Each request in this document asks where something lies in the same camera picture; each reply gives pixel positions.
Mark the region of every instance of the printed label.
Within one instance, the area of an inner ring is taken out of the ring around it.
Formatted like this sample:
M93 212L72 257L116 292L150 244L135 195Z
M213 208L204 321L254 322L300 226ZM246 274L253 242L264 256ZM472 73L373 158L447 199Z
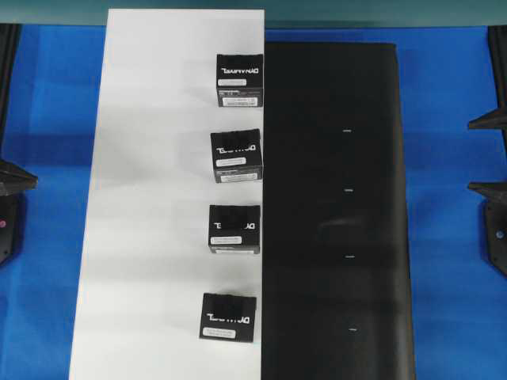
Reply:
M221 176L220 179L222 182L254 181L257 179L257 173L233 174L230 176Z
M217 249L215 252L218 253L218 254L220 254L220 255L222 255L224 253L231 253L231 254L244 253L246 255L253 255L253 254L255 254L255 252L252 251L251 249L246 249L244 251L240 251L238 249Z
M224 97L224 107L257 107L256 97Z
M233 166L246 164L246 157L227 158L223 160L216 160L218 167L222 166Z
M214 236L211 239L212 244L241 244L241 236Z
M233 97L233 96L239 95L239 90L238 89L220 89L219 94L221 97L227 97L227 96Z
M236 337L236 331L235 330L228 330L228 329L214 329L211 327L205 327L203 329L203 335L204 336L213 336L215 338L234 339Z
M246 79L219 79L219 86L246 86Z

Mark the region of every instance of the white surface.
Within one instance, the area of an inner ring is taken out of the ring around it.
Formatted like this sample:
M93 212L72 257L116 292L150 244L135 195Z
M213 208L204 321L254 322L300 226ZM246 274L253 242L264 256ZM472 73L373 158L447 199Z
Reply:
M210 132L263 118L218 107L216 54L263 52L263 11L109 12L70 378L261 378L261 256L207 239L209 204L262 199L213 179ZM204 292L257 297L253 344L198 338Z

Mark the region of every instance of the metal bracket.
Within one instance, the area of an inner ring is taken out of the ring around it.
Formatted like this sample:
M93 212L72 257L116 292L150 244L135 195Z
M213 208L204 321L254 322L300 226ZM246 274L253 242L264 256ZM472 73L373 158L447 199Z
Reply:
M507 182L472 182L468 188L488 199L484 207L488 258L507 276Z

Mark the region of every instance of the small black box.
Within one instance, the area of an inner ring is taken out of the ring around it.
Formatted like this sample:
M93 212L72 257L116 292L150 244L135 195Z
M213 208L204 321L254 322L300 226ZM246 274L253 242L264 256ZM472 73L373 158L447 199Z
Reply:
M213 253L261 251L260 206L209 207L208 245Z
M204 293L199 338L253 342L255 297Z
M262 107L263 56L216 56L216 93L219 107Z
M217 184L262 178L261 132L258 129L212 133L211 137Z

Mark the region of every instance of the blue background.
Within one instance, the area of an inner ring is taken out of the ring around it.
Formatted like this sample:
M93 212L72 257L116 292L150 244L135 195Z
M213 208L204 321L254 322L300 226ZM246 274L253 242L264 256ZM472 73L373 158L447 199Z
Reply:
M507 279L484 259L482 198L466 190L507 173L500 132L467 130L496 108L486 34L266 33L398 45L419 380L507 377ZM0 379L68 377L104 38L102 27L23 28L2 154L40 181L22 249L0 267Z

